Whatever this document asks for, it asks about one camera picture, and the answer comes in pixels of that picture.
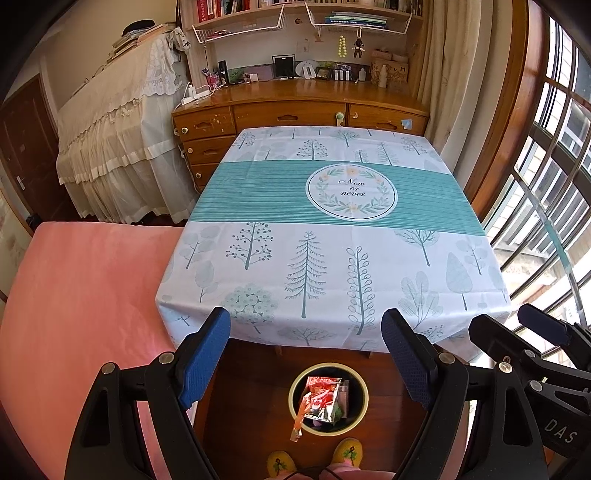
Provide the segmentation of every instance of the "bottle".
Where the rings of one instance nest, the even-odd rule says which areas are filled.
[[[386,88],[386,83],[388,82],[388,71],[386,70],[386,65],[382,65],[382,69],[379,71],[379,80],[378,80],[378,87]]]

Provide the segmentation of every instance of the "table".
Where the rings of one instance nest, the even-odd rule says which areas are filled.
[[[390,308],[457,351],[474,316],[511,310],[484,231],[427,140],[337,127],[238,135],[156,301],[177,345],[222,306],[234,338],[380,352]]]

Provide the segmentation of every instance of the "screw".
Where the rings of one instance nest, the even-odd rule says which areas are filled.
[[[532,388],[532,390],[535,390],[536,392],[541,392],[542,388],[543,388],[542,384],[540,382],[538,382],[537,380],[531,380],[530,387]]]
[[[513,371],[513,367],[507,362],[501,362],[499,363],[499,370],[504,374],[510,374]]]
[[[443,352],[439,354],[439,360],[441,360],[444,364],[451,365],[456,361],[456,357],[454,357],[449,352]]]
[[[113,362],[108,362],[100,368],[100,371],[105,375],[113,373],[113,370],[115,370],[115,364]]]
[[[174,360],[174,353],[172,352],[164,352],[158,357],[158,362],[161,364],[169,364]]]

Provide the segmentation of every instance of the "door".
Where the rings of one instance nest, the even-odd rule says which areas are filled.
[[[57,135],[39,75],[0,106],[0,150],[15,187],[41,220],[80,219],[57,179]]]

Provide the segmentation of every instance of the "blue gripper pad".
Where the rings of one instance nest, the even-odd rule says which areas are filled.
[[[175,376],[178,400],[188,409],[202,399],[230,337],[230,314],[215,307],[198,332],[188,335],[178,347]]]
[[[436,350],[427,339],[421,341],[397,309],[382,316],[382,338],[402,376],[410,397],[429,410],[435,401],[437,381]]]
[[[553,345],[564,346],[570,342],[566,325],[533,305],[522,305],[517,311],[517,319],[524,327]]]

